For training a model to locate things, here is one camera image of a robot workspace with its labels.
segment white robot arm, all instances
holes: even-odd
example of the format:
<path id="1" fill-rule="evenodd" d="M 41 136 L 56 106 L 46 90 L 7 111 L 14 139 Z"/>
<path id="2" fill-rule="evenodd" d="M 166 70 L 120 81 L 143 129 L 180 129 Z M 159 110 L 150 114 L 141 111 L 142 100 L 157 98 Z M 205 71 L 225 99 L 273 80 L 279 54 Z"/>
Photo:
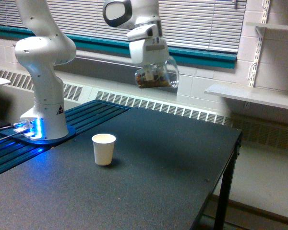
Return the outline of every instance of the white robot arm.
<path id="1" fill-rule="evenodd" d="M 162 37 L 158 0 L 106 0 L 103 16 L 108 25 L 131 30 L 131 58 L 142 67 L 135 74 L 140 88 L 177 88 L 179 72 Z"/>
<path id="2" fill-rule="evenodd" d="M 15 54 L 34 83 L 34 107 L 21 116 L 30 121 L 31 140 L 52 140 L 68 135 L 64 113 L 63 82 L 53 66 L 72 61 L 76 46 L 56 25 L 46 0 L 16 0 L 23 24 L 33 31 L 16 44 Z"/>

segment window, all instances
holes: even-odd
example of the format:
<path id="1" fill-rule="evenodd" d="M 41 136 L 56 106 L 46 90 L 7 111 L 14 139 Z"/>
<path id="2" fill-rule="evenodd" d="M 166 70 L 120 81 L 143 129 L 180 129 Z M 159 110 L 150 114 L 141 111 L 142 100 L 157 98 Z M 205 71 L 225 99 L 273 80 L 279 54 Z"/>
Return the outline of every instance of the window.
<path id="1" fill-rule="evenodd" d="M 126 41 L 128 30 L 103 20 L 105 0 L 48 0 L 67 34 Z M 237 53 L 246 0 L 160 0 L 164 37 L 173 47 Z M 0 0 L 0 25 L 23 27 L 15 0 Z"/>

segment white paper cup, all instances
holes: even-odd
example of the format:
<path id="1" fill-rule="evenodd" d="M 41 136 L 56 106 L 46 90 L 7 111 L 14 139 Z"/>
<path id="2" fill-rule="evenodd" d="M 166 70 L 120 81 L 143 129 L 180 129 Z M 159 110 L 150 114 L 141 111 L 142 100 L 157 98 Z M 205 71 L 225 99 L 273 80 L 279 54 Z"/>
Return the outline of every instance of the white paper cup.
<path id="1" fill-rule="evenodd" d="M 97 134 L 92 137 L 95 163 L 100 166 L 111 164 L 116 137 L 111 134 Z"/>

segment cinder block wall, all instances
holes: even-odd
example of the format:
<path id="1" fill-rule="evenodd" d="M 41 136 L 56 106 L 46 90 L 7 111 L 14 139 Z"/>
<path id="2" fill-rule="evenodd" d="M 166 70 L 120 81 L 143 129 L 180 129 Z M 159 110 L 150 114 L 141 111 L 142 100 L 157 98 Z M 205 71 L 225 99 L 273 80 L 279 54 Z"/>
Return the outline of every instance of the cinder block wall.
<path id="1" fill-rule="evenodd" d="M 288 0 L 272 0 L 271 2 L 268 22 L 288 24 Z M 204 94 L 205 89 L 219 81 L 248 85 L 247 75 L 249 67 L 254 60 L 258 37 L 255 28 L 253 26 L 246 26 L 245 24 L 246 22 L 261 22 L 262 15 L 262 1 L 247 0 L 238 61 L 235 69 L 179 66 L 181 75 L 177 96 L 173 92 L 163 92 L 160 90 L 144 91 L 137 89 L 135 86 L 129 87 L 126 84 L 117 83 L 115 81 L 122 76 L 117 76 L 115 72 L 113 72 L 113 76 L 108 76 L 114 82 L 111 83 L 109 81 L 107 88 L 123 90 L 130 94 L 147 96 L 153 99 L 182 103 L 211 111 L 237 113 L 288 124 L 288 110 L 286 109 L 253 103 L 250 109 L 244 109 L 244 102 Z M 11 70 L 25 70 L 19 65 L 14 56 L 13 45 L 15 43 L 16 41 L 0 39 L 0 66 Z M 92 64 L 89 61 L 74 61 L 70 65 L 73 65 L 72 69 L 80 69 L 79 73 L 77 73 L 79 75 L 87 76 L 87 73 L 82 73 L 82 70 L 92 69 Z M 93 68 L 90 72 L 92 73 L 90 77 L 94 77 L 96 68 Z M 95 80 L 92 78 L 88 78 L 88 81 L 92 82 L 91 84 L 95 83 Z M 288 92 L 288 32 L 266 31 L 256 86 Z"/>
<path id="2" fill-rule="evenodd" d="M 253 103 L 251 108 L 247 110 L 244 109 L 244 102 L 225 100 L 204 94 L 206 88 L 218 81 L 248 85 L 248 71 L 255 57 L 258 36 L 254 27 L 245 24 L 246 22 L 260 23 L 262 15 L 262 1 L 247 0 L 238 61 L 234 70 L 202 66 L 180 69 L 181 81 L 177 95 L 178 102 L 207 109 L 228 110 L 233 113 L 288 124 L 288 110 Z M 268 22 L 288 25 L 288 0 L 271 0 Z M 288 92 L 287 31 L 266 31 L 256 86 Z"/>

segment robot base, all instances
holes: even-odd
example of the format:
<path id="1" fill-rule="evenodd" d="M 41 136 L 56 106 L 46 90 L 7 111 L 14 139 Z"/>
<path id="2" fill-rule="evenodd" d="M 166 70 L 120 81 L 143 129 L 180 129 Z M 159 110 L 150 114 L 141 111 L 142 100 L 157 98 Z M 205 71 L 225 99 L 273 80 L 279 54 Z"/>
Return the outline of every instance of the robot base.
<path id="1" fill-rule="evenodd" d="M 67 129 L 68 129 L 68 135 L 60 138 L 60 139 L 55 139 L 55 140 L 38 140 L 38 141 L 33 141 L 30 140 L 29 138 L 26 138 L 25 136 L 23 136 L 22 134 L 16 135 L 14 137 L 12 137 L 15 140 L 18 140 L 20 142 L 24 142 L 24 143 L 28 143 L 30 145 L 35 145 L 35 146 L 57 146 L 71 138 L 73 138 L 76 135 L 76 129 L 72 126 L 67 125 Z M 4 136 L 10 136 L 13 134 L 16 134 L 16 132 L 14 131 L 13 128 L 11 129 L 7 129 L 5 131 L 0 132 L 0 134 L 4 135 Z"/>

